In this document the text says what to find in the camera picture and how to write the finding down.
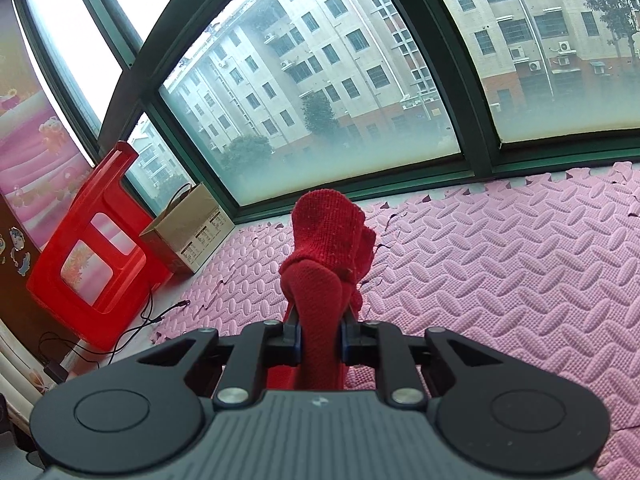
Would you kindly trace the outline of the red plastic stool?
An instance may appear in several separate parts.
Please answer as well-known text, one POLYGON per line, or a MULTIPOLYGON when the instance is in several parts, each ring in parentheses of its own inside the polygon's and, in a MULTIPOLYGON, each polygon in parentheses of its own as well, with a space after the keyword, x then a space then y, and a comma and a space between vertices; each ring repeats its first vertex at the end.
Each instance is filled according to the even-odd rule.
POLYGON ((81 185, 27 280, 36 303, 98 351, 114 347, 171 277, 140 237, 152 217, 122 186, 137 157, 131 145, 116 143, 81 185))

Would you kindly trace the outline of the pink foam floor mat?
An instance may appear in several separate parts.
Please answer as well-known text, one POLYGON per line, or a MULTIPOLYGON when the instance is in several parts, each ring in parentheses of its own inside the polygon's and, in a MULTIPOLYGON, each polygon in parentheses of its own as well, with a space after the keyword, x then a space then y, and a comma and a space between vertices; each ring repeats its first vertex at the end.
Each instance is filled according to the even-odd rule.
MULTIPOLYGON (((514 186, 449 191, 364 208, 378 250, 363 280, 362 320, 409 335, 444 326, 589 388, 611 416, 598 460, 602 479, 639 479, 639 164, 605 172, 541 174, 514 186)), ((190 304, 153 330, 159 344, 201 327, 236 335, 280 318, 279 266, 293 251, 292 226, 238 229, 181 299, 190 304)), ((327 434, 267 437, 266 457, 239 459, 227 478, 391 479, 392 467, 426 472, 435 457, 401 444, 400 464, 383 458, 374 430, 352 442, 327 434)))

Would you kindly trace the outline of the red knitted sweater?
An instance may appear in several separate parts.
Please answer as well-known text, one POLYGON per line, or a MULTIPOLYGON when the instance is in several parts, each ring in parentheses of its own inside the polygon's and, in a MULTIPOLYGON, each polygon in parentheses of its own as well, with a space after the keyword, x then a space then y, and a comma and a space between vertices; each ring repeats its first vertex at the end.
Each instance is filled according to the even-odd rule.
POLYGON ((303 359, 296 367, 273 367, 268 388, 344 388, 347 366, 337 354, 338 331, 346 311, 361 309, 358 284, 371 269, 376 240, 364 220, 360 207, 328 188, 309 192, 295 204, 294 252, 279 273, 286 312, 299 317, 303 359))

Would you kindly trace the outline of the brown cardboard box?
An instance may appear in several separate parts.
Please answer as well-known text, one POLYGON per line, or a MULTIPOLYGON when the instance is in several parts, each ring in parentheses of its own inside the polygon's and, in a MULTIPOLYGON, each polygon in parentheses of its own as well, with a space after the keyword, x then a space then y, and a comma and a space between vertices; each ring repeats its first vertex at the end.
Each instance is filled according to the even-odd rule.
POLYGON ((203 183, 185 184, 140 237, 171 273, 192 275, 233 229, 228 214, 203 183))

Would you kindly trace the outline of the beige patterned curtain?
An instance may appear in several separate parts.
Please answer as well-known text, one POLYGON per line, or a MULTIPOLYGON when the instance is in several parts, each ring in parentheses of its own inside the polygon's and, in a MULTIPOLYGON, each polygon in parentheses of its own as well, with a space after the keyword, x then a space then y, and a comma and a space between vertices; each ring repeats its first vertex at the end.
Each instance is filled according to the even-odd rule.
POLYGON ((11 422, 30 434, 29 419, 38 400, 55 387, 43 366, 0 321, 0 382, 11 422))

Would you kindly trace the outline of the green window frame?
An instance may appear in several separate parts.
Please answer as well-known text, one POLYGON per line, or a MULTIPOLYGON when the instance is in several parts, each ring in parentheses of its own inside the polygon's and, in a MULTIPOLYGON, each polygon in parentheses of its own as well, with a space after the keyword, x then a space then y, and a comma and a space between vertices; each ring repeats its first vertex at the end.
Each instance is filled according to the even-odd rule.
POLYGON ((639 0, 11 0, 81 154, 238 221, 639 156, 639 0))

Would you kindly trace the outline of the brown wooden cabinet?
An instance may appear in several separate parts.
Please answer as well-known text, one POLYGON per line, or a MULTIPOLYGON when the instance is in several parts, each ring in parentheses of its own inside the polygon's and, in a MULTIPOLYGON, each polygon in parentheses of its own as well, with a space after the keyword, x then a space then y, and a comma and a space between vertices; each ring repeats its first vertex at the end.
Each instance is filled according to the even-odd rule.
POLYGON ((40 307, 26 288, 40 250, 1 197, 1 321, 42 364, 61 363, 78 338, 40 307))

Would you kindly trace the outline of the black power adapter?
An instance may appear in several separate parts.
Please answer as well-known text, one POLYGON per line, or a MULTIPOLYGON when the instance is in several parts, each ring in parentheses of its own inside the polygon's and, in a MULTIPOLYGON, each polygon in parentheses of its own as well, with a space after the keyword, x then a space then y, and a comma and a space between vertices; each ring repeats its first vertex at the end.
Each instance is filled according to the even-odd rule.
POLYGON ((44 374, 51 378, 57 385, 66 382, 68 378, 68 371, 56 361, 47 362, 46 366, 43 367, 43 371, 44 374))

